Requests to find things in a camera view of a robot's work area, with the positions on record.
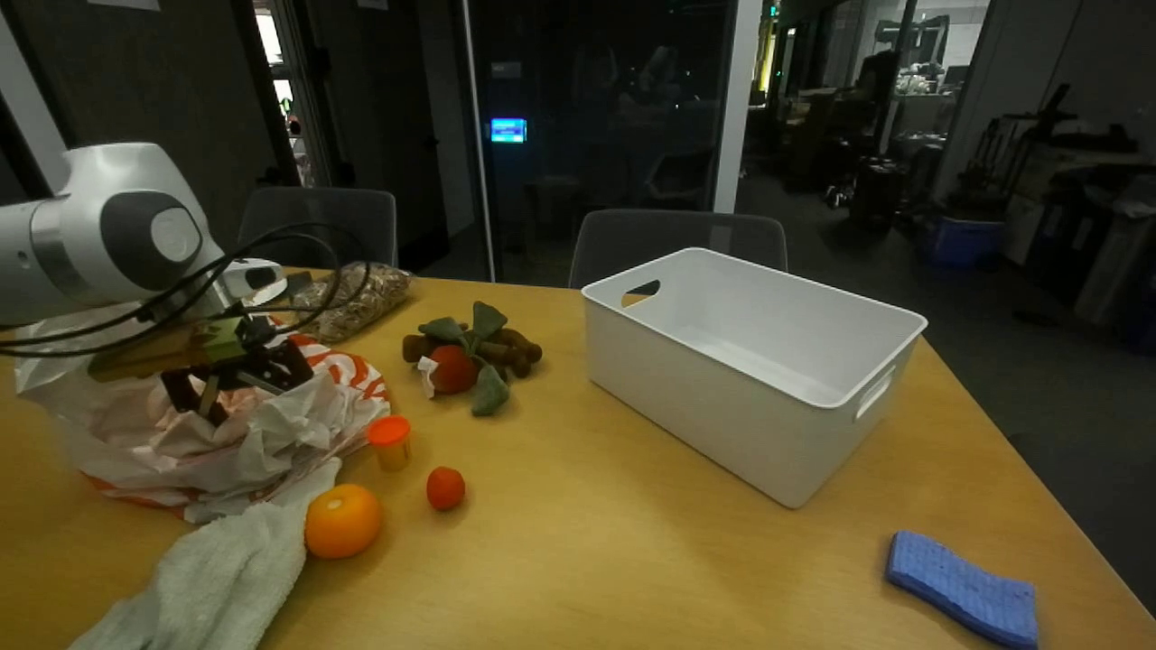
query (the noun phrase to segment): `glass door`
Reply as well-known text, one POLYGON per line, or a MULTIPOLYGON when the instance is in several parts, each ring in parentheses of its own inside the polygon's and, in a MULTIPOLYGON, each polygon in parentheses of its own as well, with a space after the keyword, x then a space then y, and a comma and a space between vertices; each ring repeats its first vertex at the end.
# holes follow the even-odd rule
POLYGON ((563 285, 588 210, 709 210, 734 0, 468 0, 501 280, 563 285))

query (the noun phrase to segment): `blue screen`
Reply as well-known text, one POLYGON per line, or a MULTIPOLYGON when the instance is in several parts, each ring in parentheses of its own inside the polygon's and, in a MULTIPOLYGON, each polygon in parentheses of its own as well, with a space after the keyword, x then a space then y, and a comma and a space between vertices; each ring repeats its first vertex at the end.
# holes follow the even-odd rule
POLYGON ((517 116, 491 120, 491 145, 527 145, 531 121, 517 116))

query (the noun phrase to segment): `office chair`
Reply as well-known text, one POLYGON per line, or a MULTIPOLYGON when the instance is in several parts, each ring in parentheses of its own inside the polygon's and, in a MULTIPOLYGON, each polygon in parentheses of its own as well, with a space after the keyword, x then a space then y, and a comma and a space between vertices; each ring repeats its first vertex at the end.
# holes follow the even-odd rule
MULTIPOLYGON (((297 226, 327 241, 339 263, 379 258, 396 263, 396 197, 367 186, 252 186, 238 246, 265 229, 297 226)), ((252 257, 291 267, 327 267, 327 251, 307 237, 279 237, 252 257)))
POLYGON ((569 257, 569 285, 616 274, 644 258, 705 246, 787 270, 787 233, 774 216, 697 210, 597 210, 584 214, 569 257))

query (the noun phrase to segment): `gray cloth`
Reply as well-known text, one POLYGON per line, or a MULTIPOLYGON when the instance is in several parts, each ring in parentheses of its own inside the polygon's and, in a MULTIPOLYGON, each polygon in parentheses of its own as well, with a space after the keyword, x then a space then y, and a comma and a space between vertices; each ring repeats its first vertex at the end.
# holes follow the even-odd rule
POLYGON ((333 487, 339 459, 299 468, 268 500, 183 533, 143 592, 115 603, 71 650, 246 650, 291 592, 307 548, 307 500, 333 487))

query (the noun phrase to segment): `strawberry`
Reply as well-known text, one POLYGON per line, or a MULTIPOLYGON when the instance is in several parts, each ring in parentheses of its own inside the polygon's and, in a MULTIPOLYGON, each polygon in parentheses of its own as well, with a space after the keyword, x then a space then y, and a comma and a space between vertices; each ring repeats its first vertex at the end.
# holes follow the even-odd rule
POLYGON ((425 397, 462 394, 475 383, 475 362, 462 346, 434 346, 420 358, 425 397))

